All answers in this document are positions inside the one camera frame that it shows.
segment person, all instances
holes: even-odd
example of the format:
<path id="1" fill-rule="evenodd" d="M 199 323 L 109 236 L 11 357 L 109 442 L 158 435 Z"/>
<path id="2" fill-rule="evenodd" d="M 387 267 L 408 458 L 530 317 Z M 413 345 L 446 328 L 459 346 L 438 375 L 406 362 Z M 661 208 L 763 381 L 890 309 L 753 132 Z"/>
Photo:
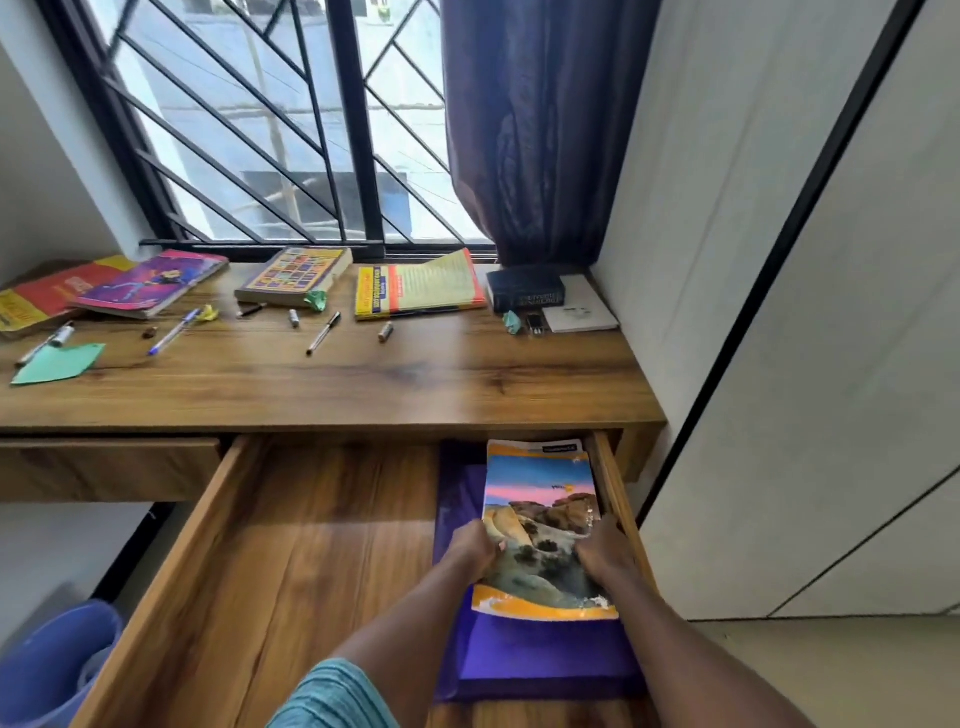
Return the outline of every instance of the person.
<path id="1" fill-rule="evenodd" d="M 479 519 L 458 528 L 440 563 L 392 609 L 314 667 L 268 728 L 424 725 L 464 594 L 496 553 Z M 663 725 L 812 725 L 646 584 L 615 516 L 601 519 L 577 544 L 577 554 L 616 605 Z"/>

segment teal shirt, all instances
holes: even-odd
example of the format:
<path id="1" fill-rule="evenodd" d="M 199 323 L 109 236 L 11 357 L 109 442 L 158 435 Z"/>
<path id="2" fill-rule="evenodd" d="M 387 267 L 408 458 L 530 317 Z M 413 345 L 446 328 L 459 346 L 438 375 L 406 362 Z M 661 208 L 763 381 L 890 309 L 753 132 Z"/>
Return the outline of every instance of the teal shirt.
<path id="1" fill-rule="evenodd" d="M 347 660 L 324 660 L 297 686 L 267 728 L 399 728 L 367 674 Z"/>

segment drawer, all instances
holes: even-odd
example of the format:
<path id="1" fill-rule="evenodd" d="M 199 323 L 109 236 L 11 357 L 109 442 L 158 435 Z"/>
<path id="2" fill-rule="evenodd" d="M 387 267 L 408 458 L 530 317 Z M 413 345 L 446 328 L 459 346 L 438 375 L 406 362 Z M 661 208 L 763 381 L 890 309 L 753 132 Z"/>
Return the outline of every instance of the drawer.
<path id="1" fill-rule="evenodd" d="M 198 500 L 215 438 L 0 440 L 0 502 Z"/>
<path id="2" fill-rule="evenodd" d="M 604 507 L 633 522 L 606 433 L 585 444 Z M 439 451 L 239 437 L 74 728 L 262 728 L 311 667 L 430 569 Z M 639 534 L 627 533 L 652 581 Z M 466 711 L 469 720 L 522 725 L 522 705 L 443 706 L 430 724 L 463 724 Z M 630 725 L 638 706 L 590 709 L 606 724 Z M 567 710 L 584 715 L 565 703 L 547 712 Z"/>

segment purple file case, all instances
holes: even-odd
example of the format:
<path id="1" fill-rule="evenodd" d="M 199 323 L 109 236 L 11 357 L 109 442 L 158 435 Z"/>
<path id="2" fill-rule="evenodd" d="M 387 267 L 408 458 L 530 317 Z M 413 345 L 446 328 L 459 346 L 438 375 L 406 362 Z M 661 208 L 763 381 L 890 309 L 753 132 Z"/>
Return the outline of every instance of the purple file case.
<path id="1" fill-rule="evenodd" d="M 487 480 L 483 444 L 444 443 L 433 561 L 459 526 L 479 518 Z M 446 647 L 438 702 L 603 700 L 647 693 L 619 621 L 540 622 L 474 612 L 468 591 Z"/>

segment blue trash can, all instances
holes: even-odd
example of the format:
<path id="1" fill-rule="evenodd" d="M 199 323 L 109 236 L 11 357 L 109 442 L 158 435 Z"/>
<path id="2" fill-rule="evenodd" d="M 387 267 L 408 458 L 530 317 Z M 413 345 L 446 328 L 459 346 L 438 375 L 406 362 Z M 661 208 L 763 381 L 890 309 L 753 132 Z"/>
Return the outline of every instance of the blue trash can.
<path id="1" fill-rule="evenodd" d="M 122 632 L 120 615 L 103 601 L 37 629 L 0 660 L 0 726 L 67 728 Z"/>

